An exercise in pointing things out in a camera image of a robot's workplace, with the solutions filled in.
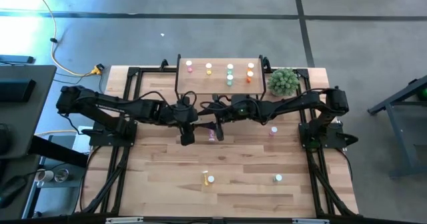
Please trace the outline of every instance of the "yellow cable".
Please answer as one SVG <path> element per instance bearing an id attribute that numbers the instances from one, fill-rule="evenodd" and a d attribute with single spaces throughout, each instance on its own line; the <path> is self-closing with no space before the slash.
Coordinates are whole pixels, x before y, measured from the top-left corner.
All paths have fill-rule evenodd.
<path id="1" fill-rule="evenodd" d="M 77 131 L 76 130 L 45 131 L 45 132 L 42 132 L 42 133 L 36 133 L 34 135 L 36 135 L 36 136 L 42 136 L 42 135 L 47 135 L 47 134 L 51 134 L 51 133 L 68 133 L 68 132 L 74 132 L 74 133 L 76 133 Z"/>
<path id="2" fill-rule="evenodd" d="M 46 3 L 46 1 L 45 1 L 45 0 L 42 0 L 42 1 L 45 3 L 45 5 L 46 5 L 47 9 L 49 10 L 49 13 L 51 14 L 51 17 L 52 17 L 52 20 L 53 20 L 53 24 L 54 24 L 54 26 L 55 26 L 55 32 L 53 33 L 53 38 L 54 38 L 54 39 L 56 39 L 56 32 L 57 32 L 57 28 L 56 28 L 56 20 L 55 20 L 55 18 L 53 17 L 52 10 L 50 9 L 50 7 L 49 7 L 49 6 L 48 6 L 48 4 Z M 54 48 L 53 48 L 53 46 L 54 46 L 54 42 L 52 42 L 52 47 L 51 47 L 51 57 L 52 57 L 53 62 L 54 62 L 58 67 L 62 68 L 62 70 L 66 71 L 66 72 L 68 72 L 68 73 L 70 73 L 70 74 L 72 74 L 72 75 L 75 75 L 75 76 L 78 76 L 78 77 L 85 76 L 85 74 L 79 74 L 79 73 L 72 72 L 72 71 L 68 70 L 67 68 L 65 68 L 64 66 L 62 66 L 61 64 L 59 64 L 59 62 L 58 62 L 58 61 L 56 60 L 56 58 L 55 58 Z"/>

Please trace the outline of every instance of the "black desk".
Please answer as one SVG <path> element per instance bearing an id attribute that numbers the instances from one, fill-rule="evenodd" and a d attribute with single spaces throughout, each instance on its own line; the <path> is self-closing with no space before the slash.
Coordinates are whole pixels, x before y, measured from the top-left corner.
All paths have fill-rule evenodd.
<path id="1" fill-rule="evenodd" d="M 0 79 L 32 79 L 36 82 L 28 102 L 0 103 L 0 123 L 7 124 L 13 140 L 10 150 L 0 155 L 2 165 L 5 165 L 0 183 L 15 175 L 36 171 L 40 156 L 86 167 L 86 155 L 34 136 L 55 72 L 56 66 L 53 65 L 0 66 Z M 33 180 L 34 175 L 28 176 L 24 190 L 10 206 L 0 209 L 0 220 L 22 218 Z"/>

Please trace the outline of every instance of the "succulent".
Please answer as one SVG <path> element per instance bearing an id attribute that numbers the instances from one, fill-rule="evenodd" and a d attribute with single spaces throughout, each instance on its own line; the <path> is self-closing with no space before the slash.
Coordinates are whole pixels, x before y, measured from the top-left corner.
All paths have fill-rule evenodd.
<path id="1" fill-rule="evenodd" d="M 290 68 L 278 69 L 268 79 L 268 89 L 277 96 L 292 95 L 298 88 L 298 76 Z"/>

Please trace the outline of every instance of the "concrete floor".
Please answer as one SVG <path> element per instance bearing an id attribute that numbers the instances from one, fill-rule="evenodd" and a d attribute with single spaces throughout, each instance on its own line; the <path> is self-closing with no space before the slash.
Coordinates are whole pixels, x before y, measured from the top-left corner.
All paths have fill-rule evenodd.
<path id="1" fill-rule="evenodd" d="M 297 14 L 295 0 L 46 0 L 54 11 L 111 13 Z M 302 0 L 306 15 L 427 15 L 427 0 Z M 0 8 L 45 10 L 40 0 L 0 0 Z M 273 66 L 307 67 L 298 20 L 57 19 L 57 59 L 85 73 L 98 63 L 159 65 L 184 57 L 269 57 Z M 314 64 L 330 84 L 347 92 L 347 133 L 360 138 L 348 149 L 360 213 L 367 217 L 426 222 L 427 175 L 391 180 L 400 150 L 385 113 L 366 109 L 427 74 L 426 22 L 307 21 Z M 2 54 L 31 55 L 53 64 L 49 18 L 0 17 Z M 73 81 L 57 76 L 57 79 Z M 97 89 L 98 77 L 81 84 Z M 69 129 L 56 114 L 61 83 L 54 83 L 37 132 Z M 76 125 L 90 125 L 71 116 Z"/>

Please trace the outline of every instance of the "potted plant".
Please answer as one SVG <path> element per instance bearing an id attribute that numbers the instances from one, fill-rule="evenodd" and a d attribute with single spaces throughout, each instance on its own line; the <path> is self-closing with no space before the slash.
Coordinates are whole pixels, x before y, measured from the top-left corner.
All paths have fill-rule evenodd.
<path id="1" fill-rule="evenodd" d="M 268 89 L 275 96 L 289 96 L 298 88 L 298 76 L 290 68 L 278 69 L 268 79 Z"/>

